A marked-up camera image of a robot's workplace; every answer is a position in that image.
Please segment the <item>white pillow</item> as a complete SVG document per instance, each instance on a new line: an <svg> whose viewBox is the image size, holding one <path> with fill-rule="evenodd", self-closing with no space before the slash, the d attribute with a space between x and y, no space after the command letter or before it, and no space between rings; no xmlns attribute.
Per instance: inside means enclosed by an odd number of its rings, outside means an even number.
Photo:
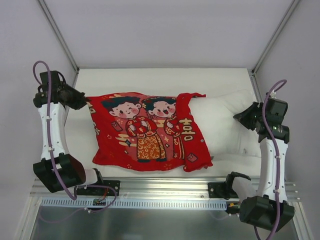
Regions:
<svg viewBox="0 0 320 240"><path fill-rule="evenodd" d="M253 102L254 96L249 90L190 100L190 112L212 157L226 154L261 157L258 134L234 119L234 115Z"/></svg>

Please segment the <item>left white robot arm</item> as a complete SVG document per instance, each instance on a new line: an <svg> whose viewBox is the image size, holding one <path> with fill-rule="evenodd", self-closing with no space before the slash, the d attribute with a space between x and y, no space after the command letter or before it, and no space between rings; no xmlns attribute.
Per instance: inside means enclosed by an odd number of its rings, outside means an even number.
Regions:
<svg viewBox="0 0 320 240"><path fill-rule="evenodd" d="M70 154L65 134L66 109L80 110L89 99L68 85L59 71L42 72L40 79L33 103L41 118L43 144L33 172L51 193L87 186L93 195L101 194L105 188L101 173L96 168L84 168Z"/></svg>

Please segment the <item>red printed pillowcase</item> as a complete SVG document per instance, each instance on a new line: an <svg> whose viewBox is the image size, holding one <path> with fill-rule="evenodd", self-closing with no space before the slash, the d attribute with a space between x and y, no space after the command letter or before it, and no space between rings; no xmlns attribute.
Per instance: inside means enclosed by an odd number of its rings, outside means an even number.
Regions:
<svg viewBox="0 0 320 240"><path fill-rule="evenodd" d="M120 92L89 97L98 145L93 163L139 172L211 167L205 138L189 107L194 98L202 95Z"/></svg>

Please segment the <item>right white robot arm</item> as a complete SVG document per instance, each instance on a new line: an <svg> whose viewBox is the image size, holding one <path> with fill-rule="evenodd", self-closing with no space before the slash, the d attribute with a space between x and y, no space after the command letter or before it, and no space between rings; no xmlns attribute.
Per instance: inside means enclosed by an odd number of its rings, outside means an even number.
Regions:
<svg viewBox="0 0 320 240"><path fill-rule="evenodd" d="M249 176L231 172L222 185L226 200L240 200L240 221L256 228L278 232L295 215L288 204L285 190L285 158L290 129L282 124L288 110L287 102L269 97L266 103L254 102L234 119L249 130L256 131L261 151L258 188Z"/></svg>

